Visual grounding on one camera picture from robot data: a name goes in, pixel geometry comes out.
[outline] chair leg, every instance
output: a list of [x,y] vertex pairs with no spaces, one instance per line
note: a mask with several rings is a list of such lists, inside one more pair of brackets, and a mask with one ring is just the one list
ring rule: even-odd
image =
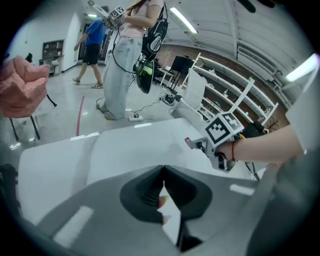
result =
[[15,139],[16,139],[16,141],[18,141],[18,140],[19,140],[19,137],[18,137],[18,135],[17,135],[16,129],[15,129],[15,126],[14,126],[14,122],[12,121],[12,118],[9,118],[9,119],[10,119],[10,122],[11,122],[11,126],[12,126],[12,128],[13,128],[13,132],[14,132]]
[[39,135],[39,132],[37,130],[37,127],[36,127],[36,124],[35,124],[35,120],[34,120],[34,118],[32,116],[30,116],[30,118],[31,118],[34,130],[35,130],[36,137],[38,138],[38,140],[40,140],[40,135]]
[[54,106],[54,107],[56,107],[56,106],[57,106],[57,104],[56,104],[56,103],[54,103],[54,102],[52,101],[52,99],[50,99],[49,94],[47,94],[46,96],[47,96],[47,98],[49,99],[49,101],[51,101],[51,103],[53,104],[53,106]]

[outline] black backpack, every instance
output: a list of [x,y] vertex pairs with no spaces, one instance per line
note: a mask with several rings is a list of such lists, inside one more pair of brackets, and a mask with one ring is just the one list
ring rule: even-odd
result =
[[152,61],[156,57],[167,35],[169,23],[168,17],[164,18],[164,12],[165,6],[162,8],[155,25],[152,28],[149,28],[147,34],[143,37],[141,52],[149,61]]

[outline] light blue jeans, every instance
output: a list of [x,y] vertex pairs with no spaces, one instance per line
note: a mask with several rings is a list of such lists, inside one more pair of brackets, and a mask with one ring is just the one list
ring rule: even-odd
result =
[[109,112],[115,120],[125,118],[127,93],[133,79],[131,73],[126,71],[133,72],[141,50],[142,38],[121,37],[113,51],[114,57],[111,57],[102,74],[105,101],[100,109]]

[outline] pink chair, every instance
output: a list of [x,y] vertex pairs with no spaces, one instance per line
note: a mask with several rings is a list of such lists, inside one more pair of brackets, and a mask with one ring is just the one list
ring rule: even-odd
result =
[[10,118],[17,141],[19,137],[12,118],[30,117],[36,136],[40,140],[32,114],[46,96],[54,107],[57,106],[47,94],[49,72],[49,65],[34,66],[22,56],[9,60],[1,67],[0,107],[3,115]]

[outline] brick wall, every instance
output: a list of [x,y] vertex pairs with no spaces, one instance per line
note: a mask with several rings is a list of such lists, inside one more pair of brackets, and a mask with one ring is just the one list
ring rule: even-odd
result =
[[[283,103],[278,99],[277,95],[258,77],[256,77],[253,73],[251,73],[250,71],[248,71],[247,69],[245,69],[243,66],[237,64],[236,62],[233,62],[232,60],[229,60],[227,58],[224,58],[220,55],[211,53],[211,52],[207,52],[207,51],[203,51],[203,50],[199,50],[199,49],[194,49],[194,48],[188,48],[188,47],[183,47],[183,46],[177,46],[177,45],[163,45],[160,49],[160,52],[157,55],[157,58],[159,59],[159,64],[161,66],[169,66],[171,67],[171,65],[173,64],[176,56],[189,56],[191,59],[195,60],[198,56],[198,54],[201,53],[201,55],[203,57],[206,57],[208,59],[211,59],[215,62],[221,63],[222,65],[236,71],[238,74],[242,75],[243,77],[249,79],[250,77],[252,77],[255,80],[255,86],[257,86],[261,91],[263,91],[265,93],[265,95],[267,95],[270,100],[274,103],[278,102],[279,106],[277,107],[277,109],[275,110],[274,114],[272,115],[272,117],[274,118],[275,121],[278,120],[278,128],[281,127],[285,127],[289,124],[285,113],[287,112],[286,107],[283,105]],[[198,62],[197,66],[201,66],[202,63],[201,61]],[[233,98],[235,95],[232,92],[228,92],[229,98]],[[255,101],[258,105],[262,106],[262,103],[259,102],[259,100],[254,97],[251,96],[251,94],[249,93],[248,96]],[[223,99],[217,97],[216,95],[211,95],[211,98],[214,98],[215,101],[218,101],[220,103],[220,105],[224,105],[224,101]],[[240,104],[240,108],[244,111],[244,112],[248,112],[250,118],[253,121],[256,121],[258,116],[253,112],[253,110],[247,106],[244,102],[242,102]],[[247,120],[240,115],[239,113],[235,112],[235,115],[237,116],[237,118],[239,119],[239,121],[243,122],[243,124],[247,124]]]

